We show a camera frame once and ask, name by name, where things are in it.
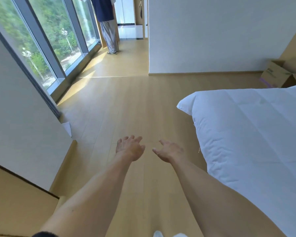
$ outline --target white wall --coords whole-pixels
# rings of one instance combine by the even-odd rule
[[[296,0],[148,0],[150,73],[263,70],[296,33]]]
[[[116,0],[114,7],[118,24],[135,23],[134,0]]]
[[[0,41],[0,165],[48,190],[71,141]]]

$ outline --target glass window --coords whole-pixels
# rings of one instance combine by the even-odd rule
[[[82,28],[87,46],[90,47],[96,40],[88,4],[81,0],[73,0],[79,23]]]
[[[29,0],[63,68],[67,70],[82,52],[62,0]]]
[[[13,40],[13,46],[26,58],[37,80],[48,89],[55,82],[55,75],[11,0],[0,0],[0,24]]]

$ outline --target striped pants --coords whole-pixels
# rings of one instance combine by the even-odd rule
[[[109,52],[114,53],[119,51],[119,47],[118,47],[118,43],[115,35],[114,20],[101,21],[100,24],[101,24],[102,34],[108,46]]]

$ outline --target green foliage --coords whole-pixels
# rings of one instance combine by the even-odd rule
[[[59,61],[61,62],[63,59],[72,55],[71,48],[74,52],[77,52],[78,43],[62,0],[29,0],[29,2],[32,5],[32,8]],[[48,75],[50,72],[48,65],[11,0],[0,0],[0,24],[12,38],[14,45],[20,50],[20,52],[22,53],[22,51],[24,51],[23,48],[30,51],[32,53],[31,60],[37,67],[38,71],[43,76]],[[66,36],[62,34],[62,29],[68,32],[67,38],[71,48]],[[26,61],[33,72],[41,79],[31,60],[26,58]]]

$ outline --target lamp post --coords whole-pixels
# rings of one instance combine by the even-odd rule
[[[68,32],[67,32],[64,28],[62,29],[62,34],[66,37],[67,42],[68,42],[68,45],[69,45],[69,47],[70,47],[70,49],[71,49],[71,52],[74,52],[74,51],[72,50],[72,47],[71,47],[71,45],[70,45],[70,43],[69,43],[69,40],[68,40],[68,38],[67,38]]]
[[[38,74],[40,75],[42,80],[44,80],[43,75],[41,74],[41,72],[38,70],[37,66],[34,64],[34,62],[31,59],[31,56],[33,55],[32,52],[27,51],[24,47],[22,49],[24,50],[24,51],[22,51],[22,55],[31,61],[32,65],[34,66],[34,68],[36,69],[36,71],[38,72]]]

